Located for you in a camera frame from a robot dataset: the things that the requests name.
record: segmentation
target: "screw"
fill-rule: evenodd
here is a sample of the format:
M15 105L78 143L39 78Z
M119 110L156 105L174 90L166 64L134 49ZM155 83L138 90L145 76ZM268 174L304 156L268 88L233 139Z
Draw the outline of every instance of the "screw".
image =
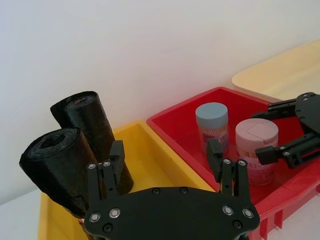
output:
M246 165L246 162L245 162L245 161L242 161L242 160L238 161L238 163L239 163L241 166L245 166L245 165Z
M103 166L104 166L104 167L109 167L110 164L111 164L111 163L110 163L109 161L105 161L105 162L103 163Z
M252 219L254 217L254 214L249 209L243 209L242 210L243 215L245 215L247 218Z
M188 189L186 187L181 187L180 188L180 193L187 194L188 193Z
M88 169L94 169L95 167L96 167L96 165L91 163L91 164L89 164Z
M242 223L238 220L234 220L232 222L232 225L236 228L236 229L242 229Z
M224 207L222 208L222 211L223 211L225 214L229 215L229 216L231 216L232 214L234 214L234 210L233 210L231 207L229 207L229 206L224 206Z
M229 159L225 159L225 160L223 160L223 162L224 162L225 164L230 164L230 163L231 163L231 161L230 161Z
M112 224L110 222L108 222L106 225L103 226L103 231L105 233L110 233L112 231Z
M160 194L160 189L156 187L156 188L152 189L152 193L154 195L158 195L158 194Z
M98 222L100 217L101 215L99 213L93 213L91 214L89 221L92 223Z
M109 212L109 217L112 219L116 219L120 216L120 209L119 208L112 208Z

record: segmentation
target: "yellow plastic tray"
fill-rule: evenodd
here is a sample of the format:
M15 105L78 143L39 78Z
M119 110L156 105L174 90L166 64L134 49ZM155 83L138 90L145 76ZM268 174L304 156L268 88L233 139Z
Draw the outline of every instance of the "yellow plastic tray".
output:
M320 39L291 49L235 75L233 84L274 100L320 94Z
M188 186L213 191L146 123L114 131L123 140L125 162L134 180L132 192L151 187ZM78 221L47 195L41 196L38 240L87 240Z

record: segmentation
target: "plastic container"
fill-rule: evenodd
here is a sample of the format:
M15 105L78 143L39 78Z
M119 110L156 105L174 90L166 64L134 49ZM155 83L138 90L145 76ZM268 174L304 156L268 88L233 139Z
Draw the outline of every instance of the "plastic container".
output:
M256 149L278 145L278 126L272 121L251 118L239 122L235 127L235 143L238 158L247 161L249 183L265 185L274 178L275 164L261 165Z
M125 161L134 180L132 192L156 186L190 186L212 191L146 123L135 122L116 129L114 136L124 143ZM76 218L42 194L38 240L88 238Z
M267 111L268 102L244 93L218 87L172 106L147 120L151 128L185 160L211 187L218 190L206 156L201 149L195 110L198 106L219 102L228 108L229 151L227 157L236 160L235 128L251 114ZM304 132L296 117L274 121L279 128L279 144L301 137ZM250 240L267 239L276 226L320 191L320 159L289 169L285 161L276 164L274 181L264 186L250 186L251 201L260 214L261 224L250 234Z
M227 152L229 146L227 107L218 102L208 102L195 110L195 119L203 153L207 151L210 138L218 139L224 152Z
M258 63L232 78L238 88L273 100L320 94L320 39Z

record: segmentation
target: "white wall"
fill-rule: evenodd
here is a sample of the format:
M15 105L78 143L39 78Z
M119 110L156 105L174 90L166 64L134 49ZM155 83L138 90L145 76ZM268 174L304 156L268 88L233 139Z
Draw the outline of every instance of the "white wall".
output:
M112 126L145 119L320 36L319 0L0 3L0 204L35 188L21 153L84 90Z

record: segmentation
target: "yellow bin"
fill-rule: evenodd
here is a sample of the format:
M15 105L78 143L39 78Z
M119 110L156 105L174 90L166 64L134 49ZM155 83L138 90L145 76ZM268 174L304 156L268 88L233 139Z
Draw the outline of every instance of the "yellow bin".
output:
M132 192L173 186L213 191L145 122L118 128L114 135L124 143L125 162L134 180ZM38 240L88 239L74 217L42 194Z

